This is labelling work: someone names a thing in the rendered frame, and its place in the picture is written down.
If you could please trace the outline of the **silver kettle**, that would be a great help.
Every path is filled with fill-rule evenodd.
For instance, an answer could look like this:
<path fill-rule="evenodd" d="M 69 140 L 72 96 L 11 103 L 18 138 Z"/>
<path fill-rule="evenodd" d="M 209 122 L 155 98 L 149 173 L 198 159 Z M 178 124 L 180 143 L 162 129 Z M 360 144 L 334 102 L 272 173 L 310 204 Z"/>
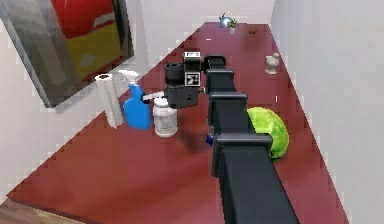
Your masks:
<path fill-rule="evenodd" d="M 219 18 L 219 27 L 220 28 L 229 28 L 230 27 L 230 23 L 233 21 L 233 19 L 229 16 L 227 16 L 226 14 L 223 14 L 220 18 Z"/>

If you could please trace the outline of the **white paper towel roll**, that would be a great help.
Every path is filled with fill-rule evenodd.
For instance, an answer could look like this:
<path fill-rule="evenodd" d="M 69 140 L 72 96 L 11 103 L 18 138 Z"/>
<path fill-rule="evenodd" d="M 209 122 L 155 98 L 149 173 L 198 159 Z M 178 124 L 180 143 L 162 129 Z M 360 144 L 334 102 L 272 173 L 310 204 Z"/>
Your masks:
<path fill-rule="evenodd" d="M 117 97 L 113 75 L 98 75 L 95 77 L 95 82 L 104 106 L 108 124 L 112 128 L 117 128 L 123 123 L 123 115 Z"/>

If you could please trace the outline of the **white screw-cap supplement bottle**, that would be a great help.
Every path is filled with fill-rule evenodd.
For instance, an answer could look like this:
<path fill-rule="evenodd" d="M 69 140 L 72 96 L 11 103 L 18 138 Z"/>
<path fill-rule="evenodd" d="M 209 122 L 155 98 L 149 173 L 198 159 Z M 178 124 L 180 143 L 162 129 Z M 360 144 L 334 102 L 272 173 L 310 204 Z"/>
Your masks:
<path fill-rule="evenodd" d="M 166 98 L 154 99 L 153 117 L 155 133 L 158 136 L 168 138 L 178 131 L 177 110 L 168 105 Z"/>

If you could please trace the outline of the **green round lettuce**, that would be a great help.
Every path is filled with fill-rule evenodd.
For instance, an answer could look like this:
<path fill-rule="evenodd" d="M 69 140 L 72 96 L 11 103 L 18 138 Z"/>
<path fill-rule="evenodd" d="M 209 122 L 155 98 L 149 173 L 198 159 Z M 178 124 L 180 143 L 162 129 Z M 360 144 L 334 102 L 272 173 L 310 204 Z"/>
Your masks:
<path fill-rule="evenodd" d="M 272 137 L 273 143 L 269 152 L 271 159 L 281 159 L 289 145 L 289 133 L 283 120 L 274 111 L 264 107 L 249 108 L 247 112 L 255 131 Z"/>

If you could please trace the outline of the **framed red yellow picture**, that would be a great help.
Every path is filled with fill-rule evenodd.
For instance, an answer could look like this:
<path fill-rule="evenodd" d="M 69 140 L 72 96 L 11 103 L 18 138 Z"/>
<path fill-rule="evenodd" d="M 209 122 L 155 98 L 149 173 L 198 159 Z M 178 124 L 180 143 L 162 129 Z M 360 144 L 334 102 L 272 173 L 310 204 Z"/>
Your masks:
<path fill-rule="evenodd" d="M 126 0 L 0 0 L 0 19 L 47 108 L 134 55 Z"/>

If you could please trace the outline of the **blue spray bottle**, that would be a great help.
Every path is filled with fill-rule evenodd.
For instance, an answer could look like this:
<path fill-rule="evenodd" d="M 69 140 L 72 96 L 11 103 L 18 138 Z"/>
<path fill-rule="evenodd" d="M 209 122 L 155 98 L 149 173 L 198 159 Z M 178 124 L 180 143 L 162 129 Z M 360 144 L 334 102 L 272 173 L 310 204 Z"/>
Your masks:
<path fill-rule="evenodd" d="M 123 112 L 129 127 L 147 130 L 151 127 L 149 105 L 142 101 L 143 90 L 137 83 L 139 74 L 130 70 L 119 70 L 128 81 L 130 97 L 123 104 Z"/>

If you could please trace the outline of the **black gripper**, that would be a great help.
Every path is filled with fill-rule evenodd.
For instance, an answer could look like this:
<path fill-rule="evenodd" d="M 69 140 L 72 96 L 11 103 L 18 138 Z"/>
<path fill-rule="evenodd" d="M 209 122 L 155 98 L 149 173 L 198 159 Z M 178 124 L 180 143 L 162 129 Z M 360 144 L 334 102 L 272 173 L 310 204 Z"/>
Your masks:
<path fill-rule="evenodd" d="M 184 65 L 182 63 L 168 63 L 164 66 L 166 88 L 163 91 L 143 94 L 142 101 L 158 97 L 166 97 L 173 109 L 182 109 L 198 104 L 198 91 L 196 87 L 185 85 Z"/>

